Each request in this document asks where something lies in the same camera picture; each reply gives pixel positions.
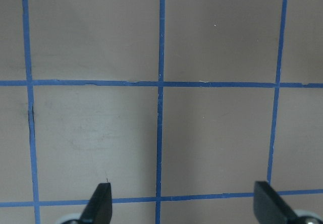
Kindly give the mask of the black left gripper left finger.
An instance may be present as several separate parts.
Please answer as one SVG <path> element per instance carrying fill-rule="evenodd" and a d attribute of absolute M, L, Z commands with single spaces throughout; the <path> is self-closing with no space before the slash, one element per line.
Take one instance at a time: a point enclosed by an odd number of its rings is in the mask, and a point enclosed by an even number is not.
<path fill-rule="evenodd" d="M 81 213 L 78 223 L 109 224 L 112 219 L 112 188 L 110 183 L 100 183 Z"/>

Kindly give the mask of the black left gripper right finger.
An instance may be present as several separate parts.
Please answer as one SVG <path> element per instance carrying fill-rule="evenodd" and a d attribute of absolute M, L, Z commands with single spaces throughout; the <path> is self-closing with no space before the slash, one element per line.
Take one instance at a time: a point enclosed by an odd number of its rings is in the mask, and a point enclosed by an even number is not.
<path fill-rule="evenodd" d="M 261 224 L 293 223 L 298 215 L 266 181 L 254 183 L 253 213 Z"/>

